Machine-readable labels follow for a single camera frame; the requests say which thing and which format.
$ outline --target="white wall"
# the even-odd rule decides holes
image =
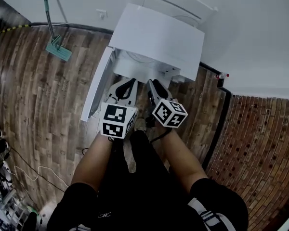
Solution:
[[[232,93],[289,98],[289,0],[200,0],[218,7],[200,30],[201,60]]]
[[[31,22],[46,22],[44,0],[4,0]],[[114,30],[128,2],[143,0],[60,0],[70,23]],[[53,22],[64,22],[56,0],[49,0]],[[106,10],[108,18],[99,20],[96,9]]]

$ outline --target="brick floor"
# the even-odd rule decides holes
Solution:
[[[243,198],[249,231],[263,230],[289,201],[289,100],[233,96],[207,174]]]

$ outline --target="white cabinet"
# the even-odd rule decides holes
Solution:
[[[113,71],[146,83],[158,79],[166,87],[195,80],[204,33],[171,16],[128,4],[94,74],[81,120],[98,108]]]

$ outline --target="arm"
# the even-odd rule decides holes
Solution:
[[[157,128],[159,135],[166,131],[160,124]],[[161,143],[174,173],[188,193],[197,180],[208,178],[198,159],[186,147],[175,130],[161,138]]]
[[[110,157],[112,142],[98,133],[85,156],[76,167],[72,184],[85,183],[98,192]]]

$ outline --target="person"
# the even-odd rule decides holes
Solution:
[[[157,124],[158,133],[166,129]],[[208,179],[175,130],[161,139],[170,174],[138,119],[130,136],[136,172],[129,173],[123,140],[98,134],[78,164],[54,210],[48,231],[178,227],[198,231],[244,231],[248,212],[233,191]]]

